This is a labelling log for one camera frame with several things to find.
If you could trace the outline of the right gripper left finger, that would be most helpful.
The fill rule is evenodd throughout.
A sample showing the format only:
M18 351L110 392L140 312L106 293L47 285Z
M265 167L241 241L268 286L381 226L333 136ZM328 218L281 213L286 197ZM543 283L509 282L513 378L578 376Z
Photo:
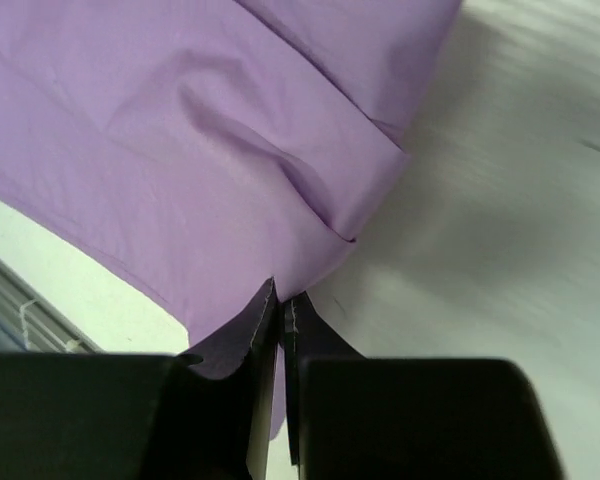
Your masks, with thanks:
M264 478L277 307L176 356L0 353L0 479Z

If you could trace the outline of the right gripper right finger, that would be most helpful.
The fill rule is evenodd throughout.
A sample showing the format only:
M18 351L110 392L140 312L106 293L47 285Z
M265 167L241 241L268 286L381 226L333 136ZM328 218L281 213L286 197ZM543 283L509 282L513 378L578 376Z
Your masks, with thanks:
M559 479L535 390L501 358L372 358L307 295L282 317L289 451L303 479Z

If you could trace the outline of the purple trousers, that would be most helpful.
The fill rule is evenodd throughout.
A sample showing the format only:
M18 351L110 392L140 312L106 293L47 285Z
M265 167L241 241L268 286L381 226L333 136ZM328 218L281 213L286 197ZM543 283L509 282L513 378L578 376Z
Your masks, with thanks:
M0 201L192 341L352 250L457 1L0 1Z

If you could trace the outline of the aluminium rail frame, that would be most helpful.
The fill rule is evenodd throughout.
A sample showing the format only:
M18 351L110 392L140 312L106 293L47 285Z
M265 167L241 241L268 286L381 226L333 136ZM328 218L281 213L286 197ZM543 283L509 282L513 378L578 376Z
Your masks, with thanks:
M0 260L0 352L96 353L99 347Z

